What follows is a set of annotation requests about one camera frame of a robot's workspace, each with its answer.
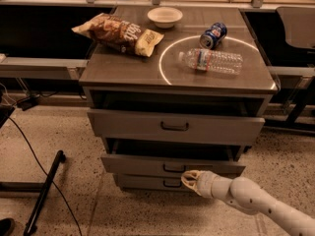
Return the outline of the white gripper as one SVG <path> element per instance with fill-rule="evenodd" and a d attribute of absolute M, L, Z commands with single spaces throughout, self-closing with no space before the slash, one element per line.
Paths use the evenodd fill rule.
<path fill-rule="evenodd" d="M 203 198 L 211 198 L 212 187 L 217 174 L 212 171 L 189 170 L 181 175 L 182 183 Z"/>

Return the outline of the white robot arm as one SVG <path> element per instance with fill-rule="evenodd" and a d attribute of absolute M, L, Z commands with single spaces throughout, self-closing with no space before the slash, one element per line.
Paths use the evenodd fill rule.
<path fill-rule="evenodd" d="M 265 214 L 290 236 L 315 236 L 314 218 L 272 197 L 248 178 L 229 179 L 212 171 L 189 170 L 181 181 L 201 197 L 220 200 L 247 214 Z"/>

